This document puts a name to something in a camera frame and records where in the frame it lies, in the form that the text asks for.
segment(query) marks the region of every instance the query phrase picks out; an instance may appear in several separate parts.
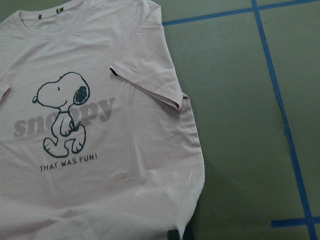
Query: neckband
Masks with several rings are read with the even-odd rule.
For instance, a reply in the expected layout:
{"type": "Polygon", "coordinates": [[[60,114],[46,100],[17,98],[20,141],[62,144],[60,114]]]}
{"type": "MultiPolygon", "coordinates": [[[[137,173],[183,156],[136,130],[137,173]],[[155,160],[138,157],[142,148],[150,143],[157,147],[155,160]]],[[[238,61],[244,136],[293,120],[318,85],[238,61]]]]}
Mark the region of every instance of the neckband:
{"type": "Polygon", "coordinates": [[[41,11],[23,11],[18,10],[12,14],[13,22],[19,32],[21,32],[25,37],[40,40],[54,40],[68,36],[79,29],[87,18],[90,8],[90,0],[71,0],[60,6],[49,8],[41,11]],[[73,23],[63,30],[54,33],[36,32],[32,31],[25,26],[23,20],[38,20],[54,17],[60,14],[61,11],[67,11],[72,8],[80,6],[77,11],[76,18],[73,23]]]}

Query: white t-shirt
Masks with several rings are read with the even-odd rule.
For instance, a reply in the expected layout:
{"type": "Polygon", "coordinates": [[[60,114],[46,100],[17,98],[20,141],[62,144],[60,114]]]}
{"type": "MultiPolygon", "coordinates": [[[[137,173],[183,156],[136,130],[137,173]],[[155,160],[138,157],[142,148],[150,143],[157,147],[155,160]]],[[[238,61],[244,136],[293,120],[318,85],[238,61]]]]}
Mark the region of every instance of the white t-shirt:
{"type": "Polygon", "coordinates": [[[149,0],[0,24],[0,239],[165,240],[204,184],[190,100],[149,0]]]}

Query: snoopy's foot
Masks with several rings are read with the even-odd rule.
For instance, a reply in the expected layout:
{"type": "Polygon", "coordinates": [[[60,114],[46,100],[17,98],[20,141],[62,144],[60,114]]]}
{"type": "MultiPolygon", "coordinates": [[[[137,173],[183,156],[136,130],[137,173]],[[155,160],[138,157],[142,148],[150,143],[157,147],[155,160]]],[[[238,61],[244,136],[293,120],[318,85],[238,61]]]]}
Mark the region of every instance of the snoopy's foot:
{"type": "Polygon", "coordinates": [[[55,143],[51,138],[47,137],[43,140],[44,150],[52,157],[63,158],[68,156],[69,150],[64,145],[55,143]]]}
{"type": "Polygon", "coordinates": [[[86,129],[83,125],[77,126],[77,136],[72,143],[72,153],[79,153],[85,146],[86,142],[86,129]]]}

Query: cartoon dog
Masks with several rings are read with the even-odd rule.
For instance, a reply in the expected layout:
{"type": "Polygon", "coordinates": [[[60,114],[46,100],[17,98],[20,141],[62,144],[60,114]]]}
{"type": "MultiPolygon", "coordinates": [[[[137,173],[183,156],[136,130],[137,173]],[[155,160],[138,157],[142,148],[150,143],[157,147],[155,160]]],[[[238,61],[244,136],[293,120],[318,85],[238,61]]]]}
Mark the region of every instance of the cartoon dog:
{"type": "Polygon", "coordinates": [[[70,114],[72,105],[82,105],[90,97],[86,80],[76,72],[68,72],[57,81],[46,82],[37,91],[32,102],[58,110],[51,132],[53,137],[43,140],[44,150],[52,157],[63,158],[69,155],[68,142],[72,142],[71,151],[79,153],[86,142],[86,128],[74,123],[70,114]]]}

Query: green surface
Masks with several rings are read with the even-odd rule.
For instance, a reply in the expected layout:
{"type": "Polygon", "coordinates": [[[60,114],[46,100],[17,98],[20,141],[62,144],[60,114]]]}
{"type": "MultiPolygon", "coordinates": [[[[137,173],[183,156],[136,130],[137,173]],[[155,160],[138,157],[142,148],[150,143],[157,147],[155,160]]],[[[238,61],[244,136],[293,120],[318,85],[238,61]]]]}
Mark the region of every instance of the green surface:
{"type": "MultiPolygon", "coordinates": [[[[2,0],[18,9],[66,0],[2,0]]],[[[251,8],[251,0],[156,0],[163,21],[251,8]]],[[[257,0],[258,5],[286,0],[257,0]]],[[[312,215],[320,216],[320,1],[260,12],[312,215]]],[[[309,240],[284,121],[253,12],[164,28],[189,95],[205,160],[205,185],[189,224],[196,240],[309,240]]],[[[315,229],[320,238],[320,225],[315,229]]]]}

